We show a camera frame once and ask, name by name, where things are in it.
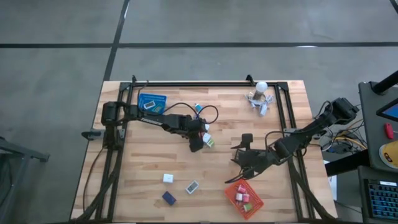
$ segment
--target monitor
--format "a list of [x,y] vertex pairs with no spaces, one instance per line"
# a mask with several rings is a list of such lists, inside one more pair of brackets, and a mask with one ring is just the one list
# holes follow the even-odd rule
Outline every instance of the monitor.
[[378,109],[376,114],[383,118],[388,118],[393,121],[398,121],[398,98],[390,102],[386,106]]

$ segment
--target gray floor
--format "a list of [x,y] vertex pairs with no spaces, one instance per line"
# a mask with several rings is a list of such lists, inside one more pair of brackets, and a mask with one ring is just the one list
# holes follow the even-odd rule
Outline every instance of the gray floor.
[[[0,44],[111,43],[122,4],[4,0]],[[387,42],[398,40],[397,20],[388,0],[132,0],[121,42]],[[109,53],[0,49],[0,136],[51,153],[31,163],[13,223],[68,220],[87,145],[80,132],[92,124]],[[394,72],[397,57],[397,47],[119,49],[110,79],[301,79],[317,113],[339,96],[359,103],[358,83]],[[338,200],[358,207],[355,178],[339,176]]]

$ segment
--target red basket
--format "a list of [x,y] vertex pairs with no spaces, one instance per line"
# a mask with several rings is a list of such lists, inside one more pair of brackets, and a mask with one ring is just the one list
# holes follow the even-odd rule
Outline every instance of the red basket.
[[[238,192],[238,187],[239,185],[242,185],[244,188],[246,188],[247,194],[250,195],[250,200],[249,203],[252,204],[253,208],[245,212],[243,209],[243,203],[237,204],[235,197],[236,193]],[[243,216],[245,220],[248,220],[252,215],[255,214],[256,211],[258,211],[263,205],[264,202],[262,202],[261,198],[255,193],[255,191],[250,187],[250,185],[245,181],[245,180],[238,180],[237,182],[231,184],[227,189],[225,189],[225,195],[228,197],[229,201],[235,206],[235,208],[238,210],[238,212]]]

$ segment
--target dark blue cube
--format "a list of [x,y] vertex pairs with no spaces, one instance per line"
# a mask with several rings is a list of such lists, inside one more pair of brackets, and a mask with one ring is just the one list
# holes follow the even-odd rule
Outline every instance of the dark blue cube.
[[169,205],[173,205],[174,202],[176,201],[176,199],[169,193],[169,192],[165,192],[162,196],[162,198],[169,204]]

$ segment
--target white ball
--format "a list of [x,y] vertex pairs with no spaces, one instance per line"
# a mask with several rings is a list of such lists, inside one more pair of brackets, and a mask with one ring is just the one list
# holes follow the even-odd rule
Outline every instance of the white ball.
[[256,85],[256,90],[259,92],[265,92],[268,88],[268,85],[266,82],[258,82]]

